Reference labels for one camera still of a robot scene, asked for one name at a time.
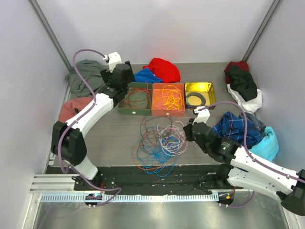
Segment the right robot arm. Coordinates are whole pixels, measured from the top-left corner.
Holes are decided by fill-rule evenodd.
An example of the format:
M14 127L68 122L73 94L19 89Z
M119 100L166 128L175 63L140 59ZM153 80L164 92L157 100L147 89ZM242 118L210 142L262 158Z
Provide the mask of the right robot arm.
M241 187L271 197L286 210L305 214L305 171L290 170L267 161L229 138L218 137L206 123L190 119L183 127L186 139L216 162L222 172L215 176L220 188Z

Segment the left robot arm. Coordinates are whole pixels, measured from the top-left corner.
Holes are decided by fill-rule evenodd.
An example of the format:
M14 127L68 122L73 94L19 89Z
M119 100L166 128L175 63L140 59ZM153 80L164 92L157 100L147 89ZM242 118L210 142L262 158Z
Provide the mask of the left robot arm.
M119 104L128 93L128 84L135 81L129 61L116 64L112 72L102 71L106 84L92 100L73 118L53 125L51 152L76 169L90 190L102 187L100 170L87 157L84 137L95 123Z

